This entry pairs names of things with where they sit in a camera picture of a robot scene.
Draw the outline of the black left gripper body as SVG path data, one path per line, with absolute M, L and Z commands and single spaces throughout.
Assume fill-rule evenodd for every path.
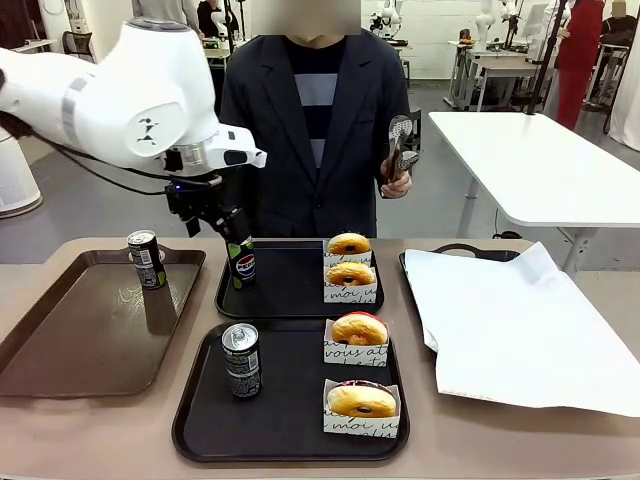
M 191 179 L 173 178 L 164 188 L 169 211 L 180 219 L 222 218 L 222 181 L 219 174 L 205 174 Z

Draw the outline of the person's left hand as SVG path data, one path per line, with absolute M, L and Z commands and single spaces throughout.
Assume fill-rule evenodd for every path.
M 407 195 L 411 188 L 411 175 L 407 171 L 402 171 L 397 179 L 385 181 L 380 186 L 380 194 L 385 199 L 397 200 Z

